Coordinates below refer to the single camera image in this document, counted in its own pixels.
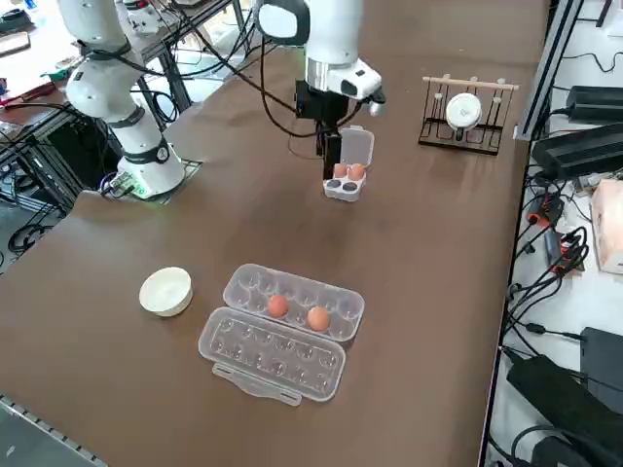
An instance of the power adapter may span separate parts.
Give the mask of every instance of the power adapter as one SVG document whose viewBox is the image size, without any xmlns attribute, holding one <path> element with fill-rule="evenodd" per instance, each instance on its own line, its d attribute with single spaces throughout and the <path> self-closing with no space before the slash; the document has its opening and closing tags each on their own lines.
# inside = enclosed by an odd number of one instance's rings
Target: power adapter
<svg viewBox="0 0 623 467">
<path fill-rule="evenodd" d="M 567 96 L 570 122 L 603 125 L 623 122 L 623 88 L 574 86 Z"/>
<path fill-rule="evenodd" d="M 549 358 L 517 356 L 506 377 L 552 425 L 590 439 L 594 444 L 569 438 L 571 444 L 594 467 L 620 464 L 605 455 L 599 445 L 623 459 L 623 416 L 611 411 Z"/>
</svg>

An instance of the egg carton lid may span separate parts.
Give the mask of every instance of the egg carton lid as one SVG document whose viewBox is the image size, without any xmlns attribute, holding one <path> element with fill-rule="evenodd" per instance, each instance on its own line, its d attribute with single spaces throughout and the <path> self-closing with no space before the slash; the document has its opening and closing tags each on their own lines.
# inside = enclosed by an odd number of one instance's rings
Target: egg carton lid
<svg viewBox="0 0 623 467">
<path fill-rule="evenodd" d="M 285 377 L 271 375 L 259 369 L 256 365 L 250 365 L 248 362 L 245 363 L 231 355 L 219 353 L 219 351 L 214 350 L 211 342 L 216 337 L 219 327 L 225 319 L 229 319 L 230 322 L 235 320 L 269 334 L 275 333 L 278 335 L 279 339 L 292 340 L 308 345 L 334 358 L 336 362 L 335 367 L 329 372 L 328 376 L 326 376 L 328 377 L 328 379 L 326 379 L 328 384 L 327 391 L 325 393 L 320 393 L 317 389 L 306 386 L 302 382 L 294 382 Z M 241 338 L 234 337 L 234 340 L 240 342 Z M 203 358 L 215 362 L 212 367 L 212 372 L 216 376 L 232 382 L 239 389 L 251 396 L 275 399 L 293 407 L 301 404 L 303 396 L 316 402 L 326 402 L 333 398 L 338 390 L 347 360 L 346 353 L 336 342 L 304 333 L 279 323 L 273 323 L 260 316 L 254 316 L 244 311 L 227 307 L 217 308 L 210 314 L 199 338 L 198 346 L 200 355 Z M 268 346 L 264 346 L 263 350 L 267 352 L 267 354 L 275 355 L 278 353 L 277 350 L 271 350 L 270 347 L 271 345 L 268 344 Z M 292 358 L 293 351 L 294 350 L 286 351 L 290 353 L 290 359 Z"/>
<path fill-rule="evenodd" d="M 365 166 L 372 163 L 374 151 L 374 133 L 363 126 L 351 125 L 340 130 L 342 135 L 342 163 L 361 163 Z"/>
</svg>

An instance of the white box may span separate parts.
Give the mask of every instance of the white box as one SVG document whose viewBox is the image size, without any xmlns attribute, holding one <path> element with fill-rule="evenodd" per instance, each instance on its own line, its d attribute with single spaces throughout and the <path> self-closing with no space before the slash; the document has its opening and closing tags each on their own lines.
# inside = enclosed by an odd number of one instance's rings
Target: white box
<svg viewBox="0 0 623 467">
<path fill-rule="evenodd" d="M 600 268 L 623 274 L 623 181 L 602 180 L 591 207 Z"/>
</svg>

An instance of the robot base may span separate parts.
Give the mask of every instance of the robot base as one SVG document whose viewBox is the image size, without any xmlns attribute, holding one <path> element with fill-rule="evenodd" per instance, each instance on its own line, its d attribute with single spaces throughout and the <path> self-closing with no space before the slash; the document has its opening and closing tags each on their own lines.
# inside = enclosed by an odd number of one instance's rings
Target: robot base
<svg viewBox="0 0 623 467">
<path fill-rule="evenodd" d="M 117 178 L 124 174 L 130 179 L 124 182 L 124 186 L 133 186 L 132 194 L 141 199 L 149 199 L 157 195 L 174 190 L 184 181 L 186 169 L 175 151 L 168 145 L 169 158 L 164 163 L 131 163 L 123 158 L 119 161 Z"/>
</svg>

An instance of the white bowl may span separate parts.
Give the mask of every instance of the white bowl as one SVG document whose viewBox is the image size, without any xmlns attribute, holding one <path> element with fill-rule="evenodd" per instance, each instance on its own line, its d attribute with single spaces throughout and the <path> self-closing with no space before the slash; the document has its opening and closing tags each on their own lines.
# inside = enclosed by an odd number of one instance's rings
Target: white bowl
<svg viewBox="0 0 623 467">
<path fill-rule="evenodd" d="M 469 131 L 480 123 L 482 105 L 474 94 L 463 92 L 455 95 L 446 106 L 446 120 L 454 131 Z"/>
<path fill-rule="evenodd" d="M 143 282 L 138 294 L 143 308 L 162 317 L 181 313 L 192 299 L 191 276 L 182 268 L 157 270 Z"/>
</svg>

